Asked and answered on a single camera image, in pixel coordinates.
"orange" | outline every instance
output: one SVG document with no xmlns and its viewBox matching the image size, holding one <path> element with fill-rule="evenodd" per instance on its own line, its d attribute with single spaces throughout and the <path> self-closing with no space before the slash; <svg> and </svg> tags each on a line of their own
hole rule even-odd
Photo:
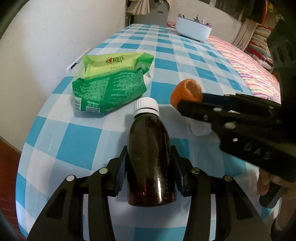
<svg viewBox="0 0 296 241">
<path fill-rule="evenodd" d="M 200 85 L 193 79 L 181 81 L 173 90 L 170 96 L 170 103 L 175 109 L 180 100 L 201 102 L 203 99 Z"/>
</svg>

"green plastic packaging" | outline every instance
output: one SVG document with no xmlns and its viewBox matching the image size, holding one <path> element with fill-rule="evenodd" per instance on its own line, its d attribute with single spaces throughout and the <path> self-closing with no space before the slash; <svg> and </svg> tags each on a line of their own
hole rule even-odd
<svg viewBox="0 0 296 241">
<path fill-rule="evenodd" d="M 139 97 L 153 59 L 147 53 L 83 56 L 72 82 L 76 110 L 106 113 Z"/>
</svg>

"human hand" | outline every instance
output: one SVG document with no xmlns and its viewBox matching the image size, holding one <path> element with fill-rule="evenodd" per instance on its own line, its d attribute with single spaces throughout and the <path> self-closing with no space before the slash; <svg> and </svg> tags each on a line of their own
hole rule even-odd
<svg viewBox="0 0 296 241">
<path fill-rule="evenodd" d="M 259 169 L 259 179 L 257 182 L 257 195 L 264 196 L 268 193 L 270 183 L 273 182 L 280 186 L 287 187 L 287 190 L 283 193 L 282 198 L 294 199 L 296 198 L 296 182 L 290 183 L 284 179 L 270 174 L 269 172 Z"/>
</svg>

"white container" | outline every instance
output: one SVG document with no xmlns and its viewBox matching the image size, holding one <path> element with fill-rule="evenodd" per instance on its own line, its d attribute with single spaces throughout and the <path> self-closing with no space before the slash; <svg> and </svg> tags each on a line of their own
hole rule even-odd
<svg viewBox="0 0 296 241">
<path fill-rule="evenodd" d="M 187 18 L 178 17 L 176 30 L 179 34 L 191 39 L 206 41 L 212 28 Z"/>
</svg>

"brand logo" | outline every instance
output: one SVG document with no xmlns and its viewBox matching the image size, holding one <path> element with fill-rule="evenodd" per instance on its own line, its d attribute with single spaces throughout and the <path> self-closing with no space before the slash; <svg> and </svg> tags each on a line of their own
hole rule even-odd
<svg viewBox="0 0 296 241">
<path fill-rule="evenodd" d="M 124 60 L 123 56 L 119 56 L 119 57 L 107 59 L 106 63 L 108 63 L 108 64 L 119 64 L 119 63 L 122 63 L 122 60 Z"/>
</svg>

